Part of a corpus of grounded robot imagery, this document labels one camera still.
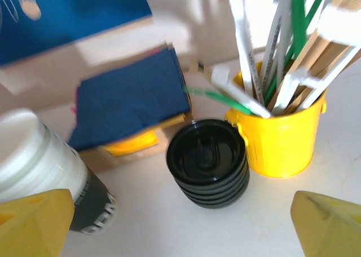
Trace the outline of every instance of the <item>bucket handle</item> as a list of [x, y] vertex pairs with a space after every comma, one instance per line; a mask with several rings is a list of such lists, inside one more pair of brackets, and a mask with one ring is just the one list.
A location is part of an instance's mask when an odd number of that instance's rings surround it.
[[233, 127], [237, 127], [238, 129], [238, 133], [239, 135], [241, 135], [242, 139], [244, 140], [244, 144], [246, 145], [246, 147], [248, 146], [248, 138], [246, 137], [246, 135], [244, 134], [243, 130], [242, 130], [242, 125], [240, 123], [238, 123], [239, 121], [239, 118], [238, 118], [238, 115], [236, 112], [234, 112], [233, 109], [230, 109], [225, 117], [224, 117], [225, 120], [229, 121], [231, 123], [231, 125]]
[[321, 113], [324, 114], [327, 110], [327, 103], [326, 101], [322, 104], [322, 107], [321, 107]]

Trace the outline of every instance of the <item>yellow bucket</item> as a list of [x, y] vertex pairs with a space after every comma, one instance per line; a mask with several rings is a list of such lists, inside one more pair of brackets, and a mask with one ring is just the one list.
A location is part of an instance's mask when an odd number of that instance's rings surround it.
[[[236, 76], [235, 81], [242, 84]], [[308, 109], [264, 119], [230, 109], [226, 120], [238, 128], [245, 141], [248, 164], [257, 173], [285, 178], [311, 162], [320, 114], [326, 111], [325, 93]]]

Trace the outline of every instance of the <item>black cup lid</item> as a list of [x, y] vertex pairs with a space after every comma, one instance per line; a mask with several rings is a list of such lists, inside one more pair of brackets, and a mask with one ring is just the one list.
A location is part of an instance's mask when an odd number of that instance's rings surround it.
[[189, 185], [209, 185], [227, 179], [245, 157], [237, 129], [217, 119], [195, 121], [182, 128], [167, 150], [172, 175]]

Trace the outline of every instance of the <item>blue poster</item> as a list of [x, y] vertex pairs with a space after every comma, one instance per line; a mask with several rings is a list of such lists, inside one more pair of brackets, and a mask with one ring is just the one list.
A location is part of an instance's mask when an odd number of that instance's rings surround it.
[[0, 0], [0, 65], [151, 16], [147, 0]]

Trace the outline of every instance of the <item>wall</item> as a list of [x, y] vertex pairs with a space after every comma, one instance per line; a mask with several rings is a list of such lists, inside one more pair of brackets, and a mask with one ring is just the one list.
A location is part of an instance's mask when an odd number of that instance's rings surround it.
[[[307, 0], [306, 8], [313, 0]], [[237, 57], [227, 0], [148, 0], [153, 24], [118, 28], [2, 68], [0, 112], [42, 109], [73, 100], [80, 79], [117, 65], [117, 60], [163, 41], [173, 43], [181, 62], [196, 55], [207, 64]], [[246, 0], [254, 48], [266, 44], [275, 5]]]

